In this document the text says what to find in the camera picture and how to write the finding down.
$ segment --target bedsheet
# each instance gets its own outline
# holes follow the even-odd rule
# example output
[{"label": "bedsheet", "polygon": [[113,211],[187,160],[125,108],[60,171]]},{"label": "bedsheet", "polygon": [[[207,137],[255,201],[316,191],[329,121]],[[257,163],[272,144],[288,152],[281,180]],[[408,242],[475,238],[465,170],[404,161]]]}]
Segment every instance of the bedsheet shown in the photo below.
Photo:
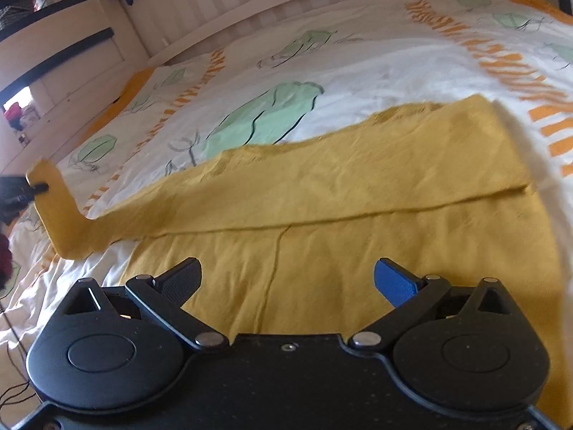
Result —
[{"label": "bedsheet", "polygon": [[[540,0],[409,0],[286,20],[159,68],[118,118],[58,167],[93,218],[227,148],[296,142],[393,105],[481,93],[506,111],[551,217],[566,286],[573,261],[572,19]],[[135,247],[121,241],[84,261],[61,260],[33,207],[10,239],[15,274],[0,301],[26,346],[78,278],[117,284]],[[22,382],[8,352],[22,370],[1,323],[4,388]],[[12,425],[36,405],[33,398],[6,406],[0,417]]]}]

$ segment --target bed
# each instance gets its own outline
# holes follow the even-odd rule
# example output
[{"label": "bed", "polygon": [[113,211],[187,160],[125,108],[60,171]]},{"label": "bed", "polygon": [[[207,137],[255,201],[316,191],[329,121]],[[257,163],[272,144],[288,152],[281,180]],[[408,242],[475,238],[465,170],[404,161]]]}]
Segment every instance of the bed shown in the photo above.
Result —
[{"label": "bed", "polygon": [[[293,1],[299,11],[291,15]],[[84,215],[96,218],[165,176],[249,144],[251,125],[276,106],[277,97],[301,106],[286,109],[256,144],[300,142],[391,106],[449,103],[479,93],[506,111],[504,126],[551,219],[562,259],[564,324],[571,329],[573,16],[545,0],[314,3],[303,11],[300,0],[251,0],[149,57],[151,68],[131,79],[109,110],[81,131],[80,145],[59,161]],[[245,21],[277,7],[284,18],[237,31],[237,24],[252,28]],[[213,49],[229,27],[236,40]],[[185,57],[192,58],[179,62]],[[246,136],[210,142],[229,117],[245,126],[235,131]],[[85,260],[64,260],[33,206],[10,242],[14,275],[0,301],[26,347],[76,280],[89,276],[102,286],[117,285],[136,247],[135,241],[120,241]],[[571,360],[573,347],[567,352]],[[4,324],[0,357],[3,388],[21,383],[24,365]],[[37,406],[31,391],[21,396],[30,399],[1,409],[5,424],[14,425]],[[571,425],[566,407],[546,405],[550,417]]]}]

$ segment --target red cloth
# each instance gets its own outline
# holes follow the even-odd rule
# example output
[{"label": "red cloth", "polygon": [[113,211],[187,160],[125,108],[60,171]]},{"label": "red cloth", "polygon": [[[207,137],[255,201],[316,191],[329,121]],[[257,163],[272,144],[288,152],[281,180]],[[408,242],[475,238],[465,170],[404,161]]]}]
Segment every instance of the red cloth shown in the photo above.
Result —
[{"label": "red cloth", "polygon": [[19,120],[22,117],[22,108],[20,108],[20,104],[18,102],[11,105],[6,113],[4,113],[4,117],[8,122],[12,120]]},{"label": "red cloth", "polygon": [[8,238],[0,233],[0,289],[12,277],[12,252]]}]

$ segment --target black cable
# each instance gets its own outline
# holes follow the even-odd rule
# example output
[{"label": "black cable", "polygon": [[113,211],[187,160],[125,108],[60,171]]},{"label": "black cable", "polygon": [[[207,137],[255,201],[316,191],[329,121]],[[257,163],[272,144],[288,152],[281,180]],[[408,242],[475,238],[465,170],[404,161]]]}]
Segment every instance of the black cable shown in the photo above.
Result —
[{"label": "black cable", "polygon": [[24,385],[28,385],[28,384],[29,384],[29,382],[20,383],[19,385],[11,386],[10,388],[8,388],[6,391],[4,391],[4,392],[2,393],[2,395],[0,396],[0,399],[2,399],[7,393],[9,393],[10,391],[12,391],[14,388],[18,388],[18,386],[24,386]]},{"label": "black cable", "polygon": [[[16,372],[18,372],[18,375],[20,375],[20,377],[22,377],[22,380],[24,381],[28,381],[28,377],[25,377],[24,374],[22,372],[20,372],[19,367],[16,367],[16,364],[14,363],[14,361],[12,360],[12,356],[10,355],[10,346],[8,343],[6,343],[6,354],[8,355],[8,360],[10,361],[10,363],[12,364],[12,367],[14,367],[16,369]],[[22,359],[23,363],[25,364],[26,361],[25,359],[22,357],[22,352],[20,351],[20,358]]]},{"label": "black cable", "polygon": [[8,324],[8,326],[10,327],[10,329],[12,330],[12,334],[15,336],[16,341],[18,341],[18,345],[19,347],[21,347],[22,351],[24,352],[24,355],[26,357],[28,357],[28,351],[26,350],[26,348],[24,347],[24,345],[22,344],[22,342],[20,341],[20,338],[18,337],[18,335],[16,334],[16,331],[14,329],[14,327],[12,326],[11,321],[8,319],[8,316],[6,315],[6,311],[4,310],[4,306],[2,306],[2,303],[0,302],[0,315],[4,315],[4,318],[6,319],[6,323]]},{"label": "black cable", "polygon": [[26,386],[24,387],[24,389],[23,389],[21,392],[16,393],[15,395],[9,396],[9,397],[7,397],[6,399],[4,399],[4,400],[0,403],[0,411],[2,411],[2,408],[3,408],[5,405],[7,405],[7,404],[14,404],[13,402],[8,402],[8,401],[9,401],[10,399],[14,399],[14,398],[20,396],[22,393],[25,393],[28,388],[30,388],[30,382],[26,383]]},{"label": "black cable", "polygon": [[33,393],[32,395],[28,396],[27,398],[21,399],[21,400],[19,400],[19,401],[7,402],[7,403],[5,404],[5,406],[11,406],[11,405],[13,405],[13,404],[21,404],[21,403],[27,401],[28,399],[32,399],[34,396],[38,396],[38,395],[37,395],[36,393]]},{"label": "black cable", "polygon": [[[24,345],[22,344],[22,342],[20,341],[20,338],[18,337],[18,335],[16,334],[16,330],[14,329],[14,326],[12,325],[12,322],[10,321],[10,319],[8,318],[7,314],[6,314],[6,310],[4,309],[4,306],[2,306],[2,303],[0,302],[0,315],[3,315],[6,323],[8,324],[8,326],[10,327],[10,330],[12,331],[12,334],[14,335],[14,337],[16,338],[16,341],[18,342],[18,347],[19,347],[19,352],[20,352],[20,357],[22,358],[22,361],[24,362],[24,364],[26,363],[26,357],[28,356],[28,350],[26,350],[26,348],[24,347]],[[18,374],[22,377],[22,379],[26,380],[26,383],[20,383],[19,385],[14,385],[11,386],[10,388],[8,388],[6,391],[4,391],[2,393],[2,396],[0,396],[0,399],[2,399],[7,393],[9,393],[11,390],[13,390],[14,388],[18,388],[18,386],[23,386],[26,385],[24,387],[24,389],[22,391],[20,391],[19,393],[16,393],[15,395],[9,396],[6,399],[4,399],[4,401],[2,401],[2,403],[0,403],[0,411],[2,411],[2,408],[6,405],[12,405],[12,404],[19,404],[21,402],[27,401],[28,399],[36,396],[36,393],[34,393],[31,396],[28,396],[27,398],[20,400],[20,401],[16,401],[16,402],[8,402],[8,400],[13,399],[19,395],[21,395],[22,393],[24,393],[29,387],[30,387],[30,380],[27,379],[26,377],[24,377],[24,375],[20,372],[20,369],[18,367],[16,367],[14,361],[12,360],[12,356],[10,355],[10,346],[8,344],[6,344],[7,346],[7,350],[6,352],[8,353],[8,359],[10,360],[10,363],[12,364],[12,367],[14,367],[16,369],[16,371],[18,372]],[[9,426],[7,426],[6,424],[4,424],[4,422],[2,421],[2,418],[0,417],[0,425],[6,427],[6,428],[10,428]]]}]

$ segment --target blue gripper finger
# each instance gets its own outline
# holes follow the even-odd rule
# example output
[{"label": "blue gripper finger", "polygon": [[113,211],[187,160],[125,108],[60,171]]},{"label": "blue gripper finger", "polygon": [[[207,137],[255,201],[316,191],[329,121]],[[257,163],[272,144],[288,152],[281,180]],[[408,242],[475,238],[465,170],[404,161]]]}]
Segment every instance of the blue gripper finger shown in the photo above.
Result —
[{"label": "blue gripper finger", "polygon": [[374,266],[374,286],[394,307],[417,294],[419,280],[389,258],[381,258]]}]

